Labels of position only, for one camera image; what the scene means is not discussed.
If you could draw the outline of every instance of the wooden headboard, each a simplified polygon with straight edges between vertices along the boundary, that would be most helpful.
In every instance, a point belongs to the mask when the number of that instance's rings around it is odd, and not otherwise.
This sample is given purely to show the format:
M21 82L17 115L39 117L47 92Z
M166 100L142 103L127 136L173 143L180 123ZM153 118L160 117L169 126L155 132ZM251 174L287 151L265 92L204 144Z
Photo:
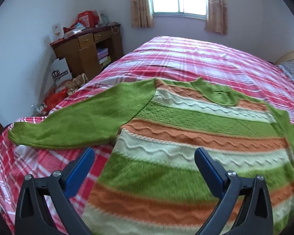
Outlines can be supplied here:
M284 56L282 56L278 61L275 62L275 64L280 64L282 62L292 62L294 61L294 51L291 51Z

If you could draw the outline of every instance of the orange stripe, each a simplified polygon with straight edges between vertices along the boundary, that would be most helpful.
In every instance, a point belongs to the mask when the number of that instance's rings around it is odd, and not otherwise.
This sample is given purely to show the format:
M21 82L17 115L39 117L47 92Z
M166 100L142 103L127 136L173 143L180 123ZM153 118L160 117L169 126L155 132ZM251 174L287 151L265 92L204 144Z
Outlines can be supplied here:
M167 126L150 120L143 120L141 118L131 120L129 123L121 127L121 129L123 128L132 133L157 140L186 143L220 150L266 152L288 147L288 143L284 138L225 136L220 133L206 133Z
M270 194L271 205L275 206L294 195L294 182L275 190ZM161 225L202 225L213 209L216 202L196 205L179 205L143 199L109 189L96 183L88 198L88 202L114 215L132 220L157 223ZM229 221L234 221L240 210L242 199L234 207Z
M197 100L203 100L206 102L211 102L208 99L206 99L201 93L198 91L186 88L186 87L179 87L174 85L167 85L161 80L156 80L156 88L164 88L167 89L170 92L176 93L177 95L183 96L183 97L190 97ZM258 110L258 111L267 111L267 106L264 103L255 103L251 102L245 99L240 99L239 103L237 105L241 108L246 108L250 110Z

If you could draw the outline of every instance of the bed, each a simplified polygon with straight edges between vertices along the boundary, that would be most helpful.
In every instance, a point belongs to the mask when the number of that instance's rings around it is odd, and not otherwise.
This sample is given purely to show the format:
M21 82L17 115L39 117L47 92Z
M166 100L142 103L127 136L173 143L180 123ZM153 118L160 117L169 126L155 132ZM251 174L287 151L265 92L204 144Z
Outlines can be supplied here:
M94 96L117 83L153 77L179 81L203 77L211 83L228 85L246 95L263 99L276 108L287 110L294 123L294 84L277 66L220 44L166 36L153 38L109 65L51 112ZM45 118L28 117L18 121L40 123ZM16 204L24 176L46 177L56 169L62 170L81 149L54 151L16 147L7 137L12 126L0 136L0 212L14 232ZM96 152L95 163L76 197L71 198L79 214L83 213L88 195L113 146L93 148ZM46 201L58 229L65 232L51 200L47 198Z

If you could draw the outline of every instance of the wooden desk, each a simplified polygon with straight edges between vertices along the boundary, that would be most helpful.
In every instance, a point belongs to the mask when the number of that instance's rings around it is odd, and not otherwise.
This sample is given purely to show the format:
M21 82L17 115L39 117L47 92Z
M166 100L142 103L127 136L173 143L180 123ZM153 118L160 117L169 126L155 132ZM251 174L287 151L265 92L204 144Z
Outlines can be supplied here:
M120 25L87 28L52 48L57 58L66 58L73 77L85 73L89 80L102 71L97 48L108 48L111 62L124 56Z

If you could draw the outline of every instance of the blue gripper pad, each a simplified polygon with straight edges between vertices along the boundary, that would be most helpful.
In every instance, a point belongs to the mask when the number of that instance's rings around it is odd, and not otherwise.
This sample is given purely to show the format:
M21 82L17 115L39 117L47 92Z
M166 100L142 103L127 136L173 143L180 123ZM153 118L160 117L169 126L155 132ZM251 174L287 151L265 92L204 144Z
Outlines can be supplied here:
M223 172L224 170L225 174L225 169L220 163L214 161L203 147L195 150L195 163L212 195L222 199L225 195L224 181L218 171Z
M64 195L67 199L74 197L95 161L95 152L88 147L74 161L74 168L65 180Z

